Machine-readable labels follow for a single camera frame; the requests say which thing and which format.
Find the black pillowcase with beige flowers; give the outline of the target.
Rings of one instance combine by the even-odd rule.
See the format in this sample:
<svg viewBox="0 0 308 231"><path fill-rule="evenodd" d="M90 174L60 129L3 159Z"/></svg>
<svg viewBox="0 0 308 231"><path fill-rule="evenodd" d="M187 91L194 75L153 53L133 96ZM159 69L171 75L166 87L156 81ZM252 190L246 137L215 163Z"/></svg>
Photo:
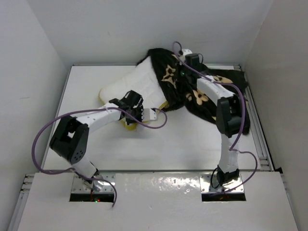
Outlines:
<svg viewBox="0 0 308 231"><path fill-rule="evenodd" d="M164 111L173 111L185 106L193 115L212 124L216 123L217 107L206 94L179 76L181 65L172 51L163 48L149 49L145 57L136 63L136 66L146 58L150 58L159 86L167 100L168 106L164 107ZM243 71L211 69L204 64L200 66L201 71L213 76L215 81L234 84L242 93L248 87ZM247 110L245 114L243 135L248 135L250 118Z"/></svg>

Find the white pillow with yellow edge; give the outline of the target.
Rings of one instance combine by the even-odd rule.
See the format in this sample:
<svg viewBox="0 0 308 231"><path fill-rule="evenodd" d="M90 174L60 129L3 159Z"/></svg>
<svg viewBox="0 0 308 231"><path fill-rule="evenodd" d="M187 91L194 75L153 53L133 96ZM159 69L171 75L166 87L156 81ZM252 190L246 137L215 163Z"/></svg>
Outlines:
<svg viewBox="0 0 308 231"><path fill-rule="evenodd" d="M122 78L104 86L99 92L99 98L105 104L111 99L123 98L130 90L143 97L142 105L145 108L163 109L167 106L167 100L158 83L150 57L147 57Z"/></svg>

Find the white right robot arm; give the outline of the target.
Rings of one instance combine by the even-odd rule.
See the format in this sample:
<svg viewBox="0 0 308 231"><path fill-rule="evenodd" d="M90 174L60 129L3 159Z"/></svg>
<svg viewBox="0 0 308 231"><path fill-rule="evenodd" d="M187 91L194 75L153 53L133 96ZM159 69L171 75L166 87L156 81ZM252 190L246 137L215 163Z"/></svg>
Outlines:
<svg viewBox="0 0 308 231"><path fill-rule="evenodd" d="M185 94L185 106L197 116L216 124L221 134L220 160L211 175L216 189L239 178L238 141L243 133L246 107L241 90L208 75L197 53L183 54L179 64L179 88Z"/></svg>

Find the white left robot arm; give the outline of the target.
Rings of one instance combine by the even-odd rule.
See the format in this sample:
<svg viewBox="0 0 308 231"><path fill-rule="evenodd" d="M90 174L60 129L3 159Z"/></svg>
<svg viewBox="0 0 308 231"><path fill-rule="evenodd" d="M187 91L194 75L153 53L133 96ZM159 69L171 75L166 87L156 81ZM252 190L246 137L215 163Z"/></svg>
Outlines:
<svg viewBox="0 0 308 231"><path fill-rule="evenodd" d="M84 116L65 116L60 119L51 138L49 147L65 159L75 171L84 176L85 182L92 185L92 178L98 178L98 169L85 156L90 133L103 126L125 119L129 123L142 119L143 98L130 90L122 99L111 99L99 111L88 112Z"/></svg>

